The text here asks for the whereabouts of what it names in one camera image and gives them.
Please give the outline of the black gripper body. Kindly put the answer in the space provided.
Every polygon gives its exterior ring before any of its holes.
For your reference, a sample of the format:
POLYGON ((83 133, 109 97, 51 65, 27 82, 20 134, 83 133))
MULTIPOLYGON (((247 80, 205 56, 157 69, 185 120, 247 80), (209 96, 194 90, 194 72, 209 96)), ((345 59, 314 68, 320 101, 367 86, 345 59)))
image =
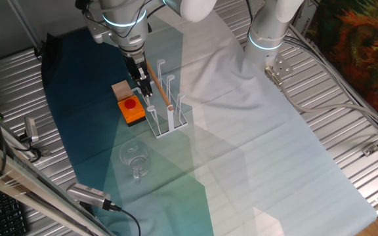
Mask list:
POLYGON ((125 55, 124 59, 127 66, 127 71, 134 81, 142 73, 145 74, 145 77, 147 77, 146 56, 144 52, 139 52, 134 55, 125 55))

